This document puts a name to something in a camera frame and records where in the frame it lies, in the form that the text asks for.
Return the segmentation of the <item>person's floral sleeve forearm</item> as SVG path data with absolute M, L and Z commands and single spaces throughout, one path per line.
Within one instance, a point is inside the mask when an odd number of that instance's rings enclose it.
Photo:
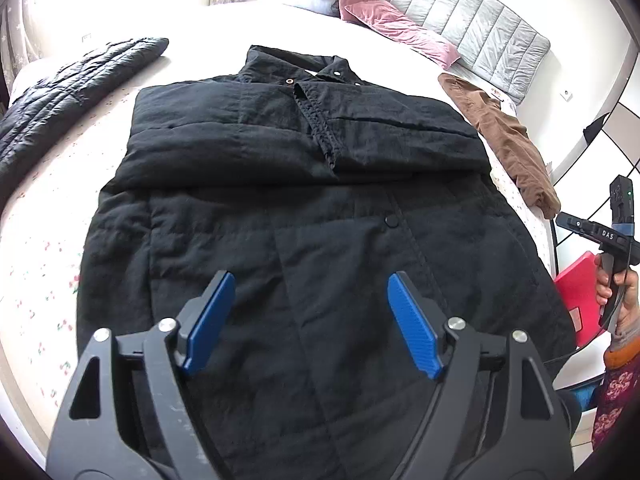
M 603 359 L 605 374 L 591 434 L 594 450 L 608 436 L 639 385 L 639 320 L 616 328 Z

